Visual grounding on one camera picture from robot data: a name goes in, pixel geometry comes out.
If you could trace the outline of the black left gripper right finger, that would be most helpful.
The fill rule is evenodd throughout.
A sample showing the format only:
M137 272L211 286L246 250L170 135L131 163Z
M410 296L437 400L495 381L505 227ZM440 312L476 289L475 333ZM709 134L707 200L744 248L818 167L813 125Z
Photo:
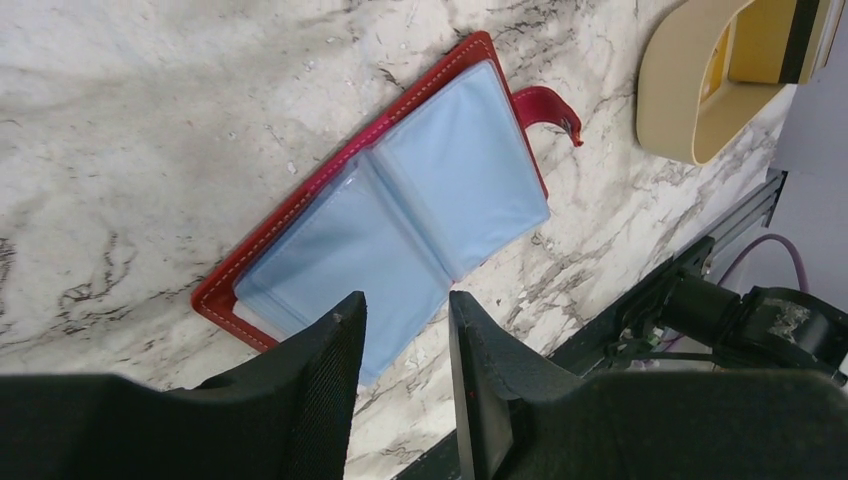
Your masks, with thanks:
M456 292L468 292L449 295L457 427L459 359L451 353L450 321L451 296ZM520 346L540 355L493 322ZM847 398L832 382L813 373L605 373L569 395L565 412L565 437L553 455L547 451L548 441L533 443L520 456L516 470L495 479L843 479L847 475Z

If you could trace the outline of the red leather card holder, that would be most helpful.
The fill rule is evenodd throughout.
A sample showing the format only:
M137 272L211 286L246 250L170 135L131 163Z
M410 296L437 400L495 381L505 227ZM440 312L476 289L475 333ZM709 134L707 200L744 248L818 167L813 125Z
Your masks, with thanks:
M248 234L193 309L265 351L360 291L373 384L454 284L549 219L527 138L539 123L582 143L556 91L511 91L489 33L468 35Z

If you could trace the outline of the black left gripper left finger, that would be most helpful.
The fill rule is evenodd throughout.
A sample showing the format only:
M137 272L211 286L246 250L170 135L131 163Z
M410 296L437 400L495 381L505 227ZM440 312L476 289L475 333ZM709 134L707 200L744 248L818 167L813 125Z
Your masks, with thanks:
M5 479L340 479L363 359L355 291L192 389L115 374L1 380Z

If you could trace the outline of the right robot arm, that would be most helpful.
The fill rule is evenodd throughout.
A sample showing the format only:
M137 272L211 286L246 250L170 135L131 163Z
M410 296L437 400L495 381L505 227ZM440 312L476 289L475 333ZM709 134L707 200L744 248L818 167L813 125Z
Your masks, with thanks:
M679 360L725 369L801 369L846 386L847 314L810 294L797 247L781 235L766 234L731 265L739 266L767 241L786 249L797 288L755 286L740 295L705 279L704 258L679 256L621 305L616 319L622 331L603 348L608 367Z

